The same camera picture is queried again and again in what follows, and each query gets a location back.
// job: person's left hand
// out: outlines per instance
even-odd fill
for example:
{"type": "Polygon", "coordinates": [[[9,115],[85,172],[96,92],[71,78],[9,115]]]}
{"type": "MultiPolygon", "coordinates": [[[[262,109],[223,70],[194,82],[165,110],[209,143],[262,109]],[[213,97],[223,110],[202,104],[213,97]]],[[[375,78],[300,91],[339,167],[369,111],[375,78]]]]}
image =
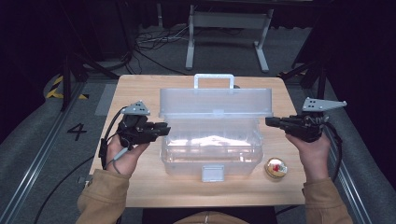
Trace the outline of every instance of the person's left hand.
{"type": "MultiPolygon", "coordinates": [[[[137,160],[140,155],[148,148],[149,143],[142,144],[134,147],[132,150],[124,153],[117,161],[116,167],[120,174],[122,175],[131,175],[134,173],[134,169],[137,165],[137,160]]],[[[113,158],[123,149],[123,146],[120,144],[120,137],[116,134],[114,135],[110,143],[107,146],[107,155],[106,162],[113,160],[113,158]]],[[[111,162],[107,168],[108,171],[117,173],[117,170],[114,168],[114,162],[111,162]]]]}

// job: yellow tape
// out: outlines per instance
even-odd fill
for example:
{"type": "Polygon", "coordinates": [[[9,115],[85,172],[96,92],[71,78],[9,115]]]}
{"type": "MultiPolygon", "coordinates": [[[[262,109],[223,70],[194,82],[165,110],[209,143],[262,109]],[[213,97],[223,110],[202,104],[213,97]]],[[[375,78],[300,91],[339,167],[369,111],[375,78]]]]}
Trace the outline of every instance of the yellow tape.
{"type": "MultiPolygon", "coordinates": [[[[55,81],[52,84],[52,87],[49,90],[49,93],[47,93],[47,98],[59,98],[59,99],[63,99],[64,95],[62,93],[58,93],[56,92],[56,90],[58,89],[59,85],[61,84],[61,82],[64,80],[64,77],[62,75],[59,75],[55,81]]],[[[78,99],[80,100],[88,100],[88,98],[90,98],[89,94],[81,94],[78,99]]]]}

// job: wooden table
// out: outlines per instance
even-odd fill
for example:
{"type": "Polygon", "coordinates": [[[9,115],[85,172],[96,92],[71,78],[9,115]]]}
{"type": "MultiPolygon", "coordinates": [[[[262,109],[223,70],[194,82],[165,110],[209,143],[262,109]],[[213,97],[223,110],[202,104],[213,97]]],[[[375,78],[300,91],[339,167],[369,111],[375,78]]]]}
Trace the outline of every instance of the wooden table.
{"type": "MultiPolygon", "coordinates": [[[[277,77],[235,77],[235,85],[240,88],[271,88],[273,111],[276,117],[295,115],[296,111],[282,79],[277,77]]],[[[227,88],[226,80],[202,80],[200,88],[227,88]]],[[[193,77],[187,76],[122,76],[109,109],[102,136],[110,121],[126,105],[143,100],[151,115],[149,121],[163,121],[160,111],[160,88],[193,88],[193,77]]],[[[265,125],[260,120],[264,136],[262,163],[248,176],[225,176],[224,182],[204,183],[200,176],[173,176],[164,170],[160,158],[162,137],[140,157],[137,168],[130,180],[127,207],[205,207],[205,206],[257,206],[280,204],[303,204],[301,192],[305,182],[304,169],[298,150],[286,140],[282,130],[265,125]],[[278,157],[288,166],[288,173],[280,180],[268,176],[264,164],[268,159],[278,157]]],[[[100,159],[95,157],[94,169],[102,169],[100,159]]]]}

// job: small round object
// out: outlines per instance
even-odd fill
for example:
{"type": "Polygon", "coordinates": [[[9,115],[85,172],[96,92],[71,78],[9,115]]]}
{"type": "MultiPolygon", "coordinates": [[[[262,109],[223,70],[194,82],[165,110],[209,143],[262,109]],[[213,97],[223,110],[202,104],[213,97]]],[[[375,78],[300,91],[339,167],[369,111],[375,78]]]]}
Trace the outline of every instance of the small round object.
{"type": "Polygon", "coordinates": [[[282,178],[288,172],[285,162],[279,158],[271,158],[264,168],[267,174],[273,178],[282,178]]]}

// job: white handle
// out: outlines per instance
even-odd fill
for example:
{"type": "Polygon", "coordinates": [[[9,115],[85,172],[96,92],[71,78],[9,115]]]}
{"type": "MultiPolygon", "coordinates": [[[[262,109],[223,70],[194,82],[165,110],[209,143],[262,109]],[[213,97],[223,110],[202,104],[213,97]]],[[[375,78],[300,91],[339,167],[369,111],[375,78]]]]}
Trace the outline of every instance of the white handle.
{"type": "Polygon", "coordinates": [[[194,88],[198,89],[199,78],[228,78],[230,79],[230,89],[233,89],[233,75],[232,74],[196,74],[194,76],[194,88]]]}

